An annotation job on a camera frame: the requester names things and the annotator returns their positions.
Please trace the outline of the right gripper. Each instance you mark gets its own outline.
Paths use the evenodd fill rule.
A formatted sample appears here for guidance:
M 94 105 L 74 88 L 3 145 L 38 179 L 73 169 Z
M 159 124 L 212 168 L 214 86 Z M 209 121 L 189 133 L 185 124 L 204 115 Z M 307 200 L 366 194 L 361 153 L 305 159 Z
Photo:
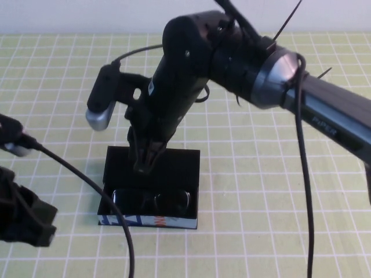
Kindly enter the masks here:
M 128 106 L 125 119 L 130 122 L 127 139 L 134 171 L 151 172 L 207 82 L 175 72 L 155 72 L 150 78 L 118 75 L 115 99 Z

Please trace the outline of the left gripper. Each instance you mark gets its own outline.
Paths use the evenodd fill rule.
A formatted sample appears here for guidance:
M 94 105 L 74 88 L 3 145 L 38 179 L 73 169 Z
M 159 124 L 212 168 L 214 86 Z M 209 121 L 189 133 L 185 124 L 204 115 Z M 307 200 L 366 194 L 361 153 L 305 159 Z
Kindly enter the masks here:
M 51 224 L 57 208 L 35 197 L 30 203 L 30 215 L 14 178 L 13 171 L 1 167 L 1 240 L 33 247 L 49 247 L 56 234 L 56 227 Z

